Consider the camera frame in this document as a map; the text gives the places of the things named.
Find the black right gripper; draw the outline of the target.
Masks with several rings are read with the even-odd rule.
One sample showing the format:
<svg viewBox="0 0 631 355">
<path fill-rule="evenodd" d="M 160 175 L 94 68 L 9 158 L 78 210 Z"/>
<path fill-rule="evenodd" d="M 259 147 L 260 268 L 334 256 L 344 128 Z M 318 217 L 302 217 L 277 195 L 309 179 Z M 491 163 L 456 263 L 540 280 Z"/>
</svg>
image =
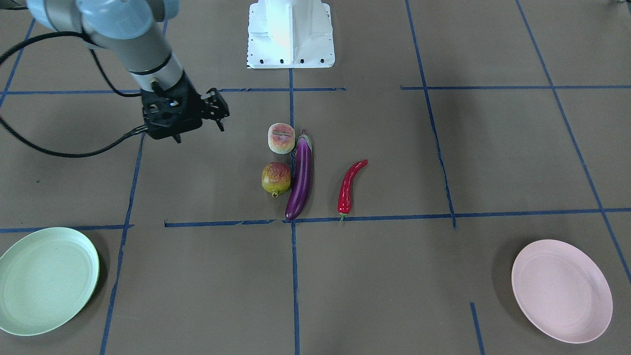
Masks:
<svg viewBox="0 0 631 355">
<path fill-rule="evenodd" d="M 142 132 L 155 140 L 171 137 L 177 144 L 182 143 L 182 133 L 200 128 L 203 120 L 214 121 L 224 132 L 222 121 L 230 116 L 228 104 L 216 88 L 200 95 L 186 73 L 171 88 L 162 88 L 154 79 L 149 91 L 142 89 L 141 102 Z"/>
</svg>

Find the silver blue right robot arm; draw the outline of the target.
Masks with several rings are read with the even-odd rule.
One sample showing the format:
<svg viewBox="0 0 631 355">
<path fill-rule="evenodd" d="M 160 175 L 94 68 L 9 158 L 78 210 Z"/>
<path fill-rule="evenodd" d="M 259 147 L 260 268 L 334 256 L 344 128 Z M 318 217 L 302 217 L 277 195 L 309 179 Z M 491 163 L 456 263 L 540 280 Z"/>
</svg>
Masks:
<svg viewBox="0 0 631 355">
<path fill-rule="evenodd" d="M 55 34 L 77 35 L 117 56 L 140 86 L 143 125 L 135 134 L 180 143 L 180 134 L 203 120 L 225 131 L 227 103 L 216 88 L 198 94 L 158 26 L 177 15 L 177 0 L 26 0 L 25 6 Z"/>
</svg>

